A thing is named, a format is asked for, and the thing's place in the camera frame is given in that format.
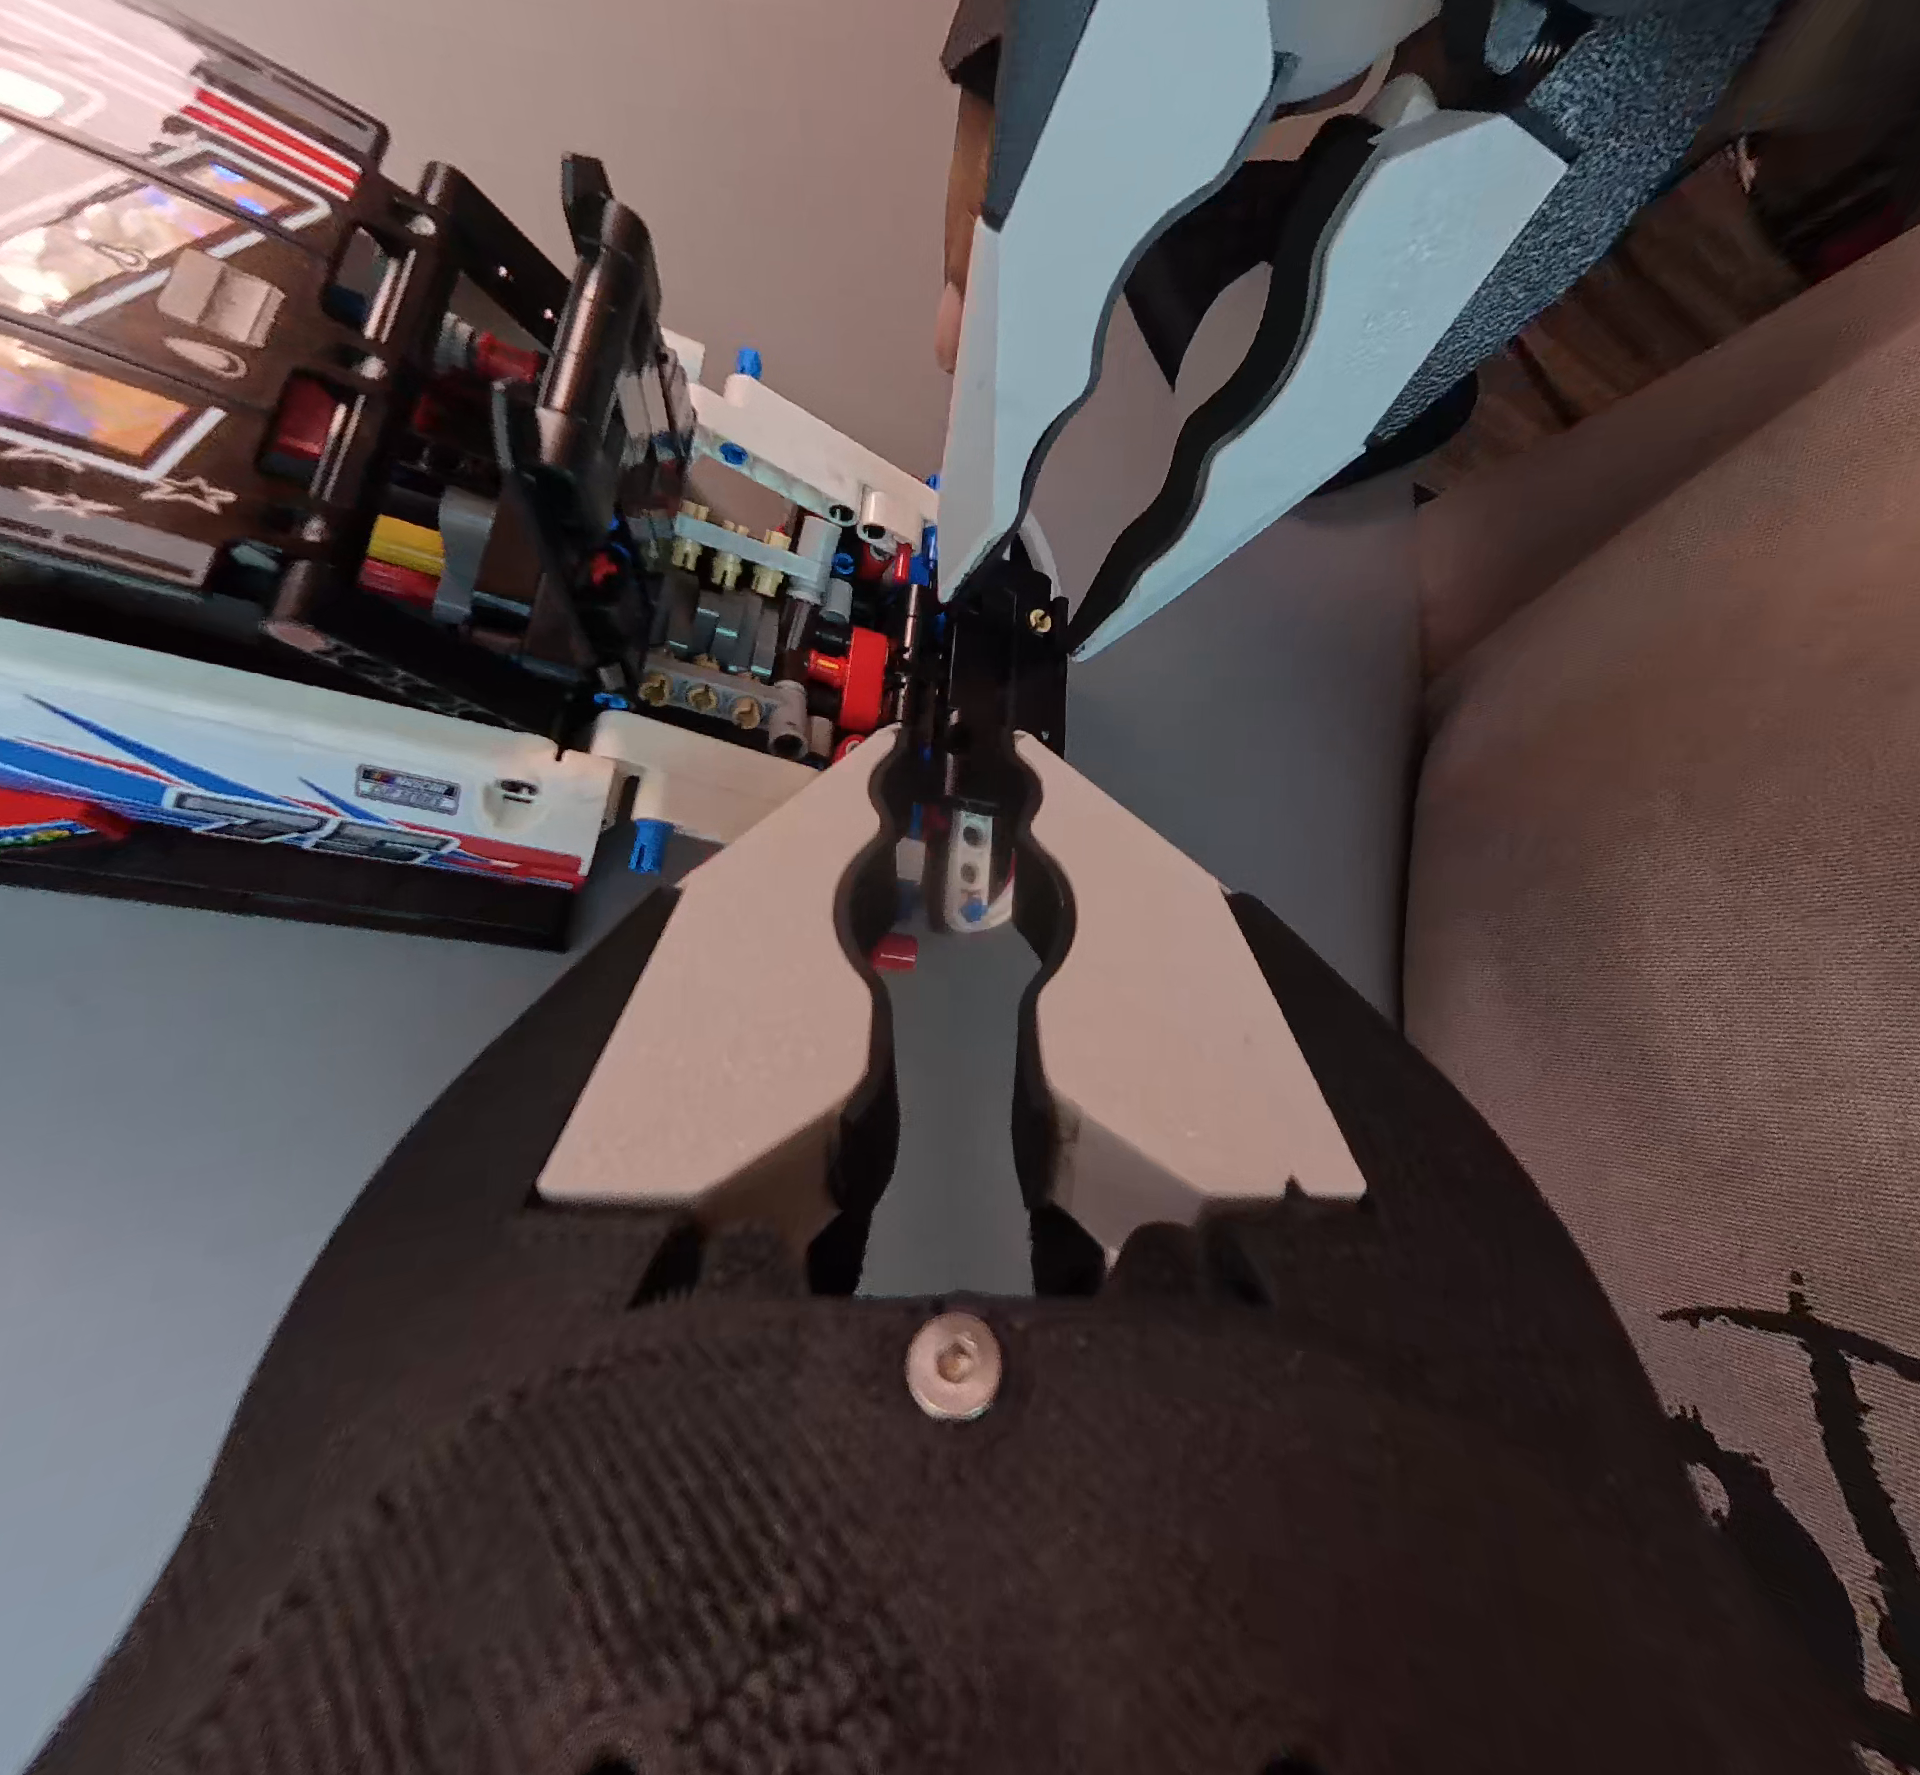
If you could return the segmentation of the grey desk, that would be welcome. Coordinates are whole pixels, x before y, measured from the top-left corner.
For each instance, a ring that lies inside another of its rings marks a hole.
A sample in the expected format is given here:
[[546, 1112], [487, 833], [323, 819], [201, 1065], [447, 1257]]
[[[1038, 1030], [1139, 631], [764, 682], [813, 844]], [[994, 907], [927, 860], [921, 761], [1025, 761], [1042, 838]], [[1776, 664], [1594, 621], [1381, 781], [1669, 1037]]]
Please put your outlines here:
[[[1073, 765], [1399, 1019], [1407, 534], [1294, 517], [1070, 685]], [[563, 953], [4, 891], [4, 1771], [173, 1557], [369, 1178], [655, 881]]]

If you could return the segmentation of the brick-built toy race car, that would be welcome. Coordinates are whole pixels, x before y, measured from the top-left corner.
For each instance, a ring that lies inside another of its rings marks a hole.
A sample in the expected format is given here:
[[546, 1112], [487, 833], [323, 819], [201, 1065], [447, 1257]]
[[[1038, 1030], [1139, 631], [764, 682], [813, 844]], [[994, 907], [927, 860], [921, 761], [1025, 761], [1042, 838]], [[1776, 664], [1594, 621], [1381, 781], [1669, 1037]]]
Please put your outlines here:
[[558, 949], [900, 717], [936, 494], [153, 0], [3, 0], [4, 889]]

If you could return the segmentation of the black brick panel piece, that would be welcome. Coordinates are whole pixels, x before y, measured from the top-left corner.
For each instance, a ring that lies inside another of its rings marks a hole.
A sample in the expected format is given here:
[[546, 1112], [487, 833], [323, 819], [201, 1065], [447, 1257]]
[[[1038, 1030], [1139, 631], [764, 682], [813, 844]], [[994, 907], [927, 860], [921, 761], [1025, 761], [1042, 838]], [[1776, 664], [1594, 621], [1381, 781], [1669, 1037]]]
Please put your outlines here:
[[933, 757], [953, 806], [1014, 823], [1035, 796], [1018, 738], [1066, 756], [1068, 612], [1021, 537], [946, 612]]

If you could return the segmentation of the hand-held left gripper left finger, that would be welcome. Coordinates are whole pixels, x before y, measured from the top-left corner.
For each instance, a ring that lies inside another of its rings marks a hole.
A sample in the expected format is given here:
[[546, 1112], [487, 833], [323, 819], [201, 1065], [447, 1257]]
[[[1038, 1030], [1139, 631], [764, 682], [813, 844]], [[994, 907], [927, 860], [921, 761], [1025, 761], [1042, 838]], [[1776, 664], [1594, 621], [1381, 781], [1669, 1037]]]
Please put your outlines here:
[[870, 735], [686, 875], [538, 1177], [545, 1202], [772, 1230], [816, 1292], [859, 1288], [900, 1157], [871, 960], [897, 918], [880, 783], [898, 752], [898, 728]]

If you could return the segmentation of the small brick subassembly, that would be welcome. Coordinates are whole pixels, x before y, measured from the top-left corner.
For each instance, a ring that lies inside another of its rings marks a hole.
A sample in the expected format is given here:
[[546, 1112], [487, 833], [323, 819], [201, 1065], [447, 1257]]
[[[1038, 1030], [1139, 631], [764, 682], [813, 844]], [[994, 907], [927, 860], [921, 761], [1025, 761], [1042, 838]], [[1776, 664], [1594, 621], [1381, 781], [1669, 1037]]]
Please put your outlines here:
[[912, 773], [889, 783], [891, 877], [870, 953], [877, 973], [912, 972], [928, 937], [969, 944], [1011, 927], [1017, 891], [1017, 806], [1005, 770], [925, 748]]

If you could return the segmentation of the person's beige sweatshirt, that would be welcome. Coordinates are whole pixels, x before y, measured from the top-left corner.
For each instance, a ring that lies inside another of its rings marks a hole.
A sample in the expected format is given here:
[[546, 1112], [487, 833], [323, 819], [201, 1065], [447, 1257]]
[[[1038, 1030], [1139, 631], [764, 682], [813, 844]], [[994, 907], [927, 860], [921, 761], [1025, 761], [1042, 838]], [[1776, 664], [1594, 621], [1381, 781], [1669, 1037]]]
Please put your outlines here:
[[1405, 1027], [1917, 1771], [1918, 247], [1418, 517]]

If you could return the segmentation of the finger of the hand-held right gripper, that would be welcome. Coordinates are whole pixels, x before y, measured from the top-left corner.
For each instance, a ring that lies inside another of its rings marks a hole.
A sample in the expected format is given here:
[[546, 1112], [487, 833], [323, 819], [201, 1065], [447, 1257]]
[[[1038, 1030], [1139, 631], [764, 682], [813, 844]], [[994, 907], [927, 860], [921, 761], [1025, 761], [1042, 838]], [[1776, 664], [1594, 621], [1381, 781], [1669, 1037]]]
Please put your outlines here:
[[1271, 0], [1013, 0], [941, 470], [944, 600], [1021, 528], [1139, 255], [1225, 184], [1279, 86]]
[[1354, 464], [1568, 167], [1512, 117], [1394, 78], [1298, 170], [1250, 349], [1094, 576], [1071, 658], [1139, 631]]

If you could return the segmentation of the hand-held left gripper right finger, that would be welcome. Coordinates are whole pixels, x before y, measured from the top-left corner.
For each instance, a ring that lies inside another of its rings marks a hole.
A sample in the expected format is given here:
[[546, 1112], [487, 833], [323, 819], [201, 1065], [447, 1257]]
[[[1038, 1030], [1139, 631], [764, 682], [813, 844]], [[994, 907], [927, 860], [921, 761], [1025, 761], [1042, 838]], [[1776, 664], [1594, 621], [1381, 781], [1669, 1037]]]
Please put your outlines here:
[[1058, 893], [1033, 1007], [1042, 1198], [1116, 1261], [1290, 1193], [1356, 1204], [1367, 1177], [1235, 918], [1227, 889], [1038, 736], [1025, 831]]

